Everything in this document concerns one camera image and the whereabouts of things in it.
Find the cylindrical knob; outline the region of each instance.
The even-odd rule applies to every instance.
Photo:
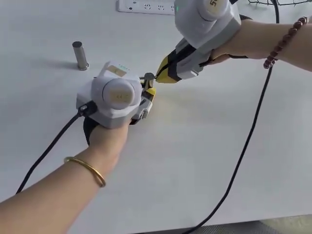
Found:
[[[86,55],[84,53],[84,49],[82,46],[82,42],[80,41],[75,41],[73,42],[73,49],[75,52],[77,64],[78,64],[78,69],[81,71],[85,71],[89,68],[89,64],[87,62]]]
[[[103,100],[115,110],[122,110],[132,104],[135,99],[135,89],[122,78],[113,79],[103,89]]]
[[[229,0],[200,0],[197,1],[197,9],[205,20],[215,21],[224,16],[229,2]]]

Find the metal rod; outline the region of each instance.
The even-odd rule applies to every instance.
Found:
[[[75,52],[77,64],[78,64],[78,69],[81,71],[85,71],[89,69],[89,64],[87,62],[86,55],[84,53],[84,49],[82,46],[82,42],[80,41],[75,41],[73,42],[73,49]]]

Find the wire mesh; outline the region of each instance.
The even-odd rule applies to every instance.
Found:
[[[262,5],[273,5],[271,0],[248,0],[249,4],[262,4]],[[292,0],[292,2],[281,3],[281,0],[277,0],[279,6],[299,5],[304,3],[312,2],[312,0]]]

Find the power strip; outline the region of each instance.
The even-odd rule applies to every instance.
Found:
[[[118,0],[118,11],[144,14],[174,15],[175,0]]]

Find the floor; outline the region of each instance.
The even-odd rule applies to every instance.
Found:
[[[312,234],[312,215],[262,221],[282,234]]]

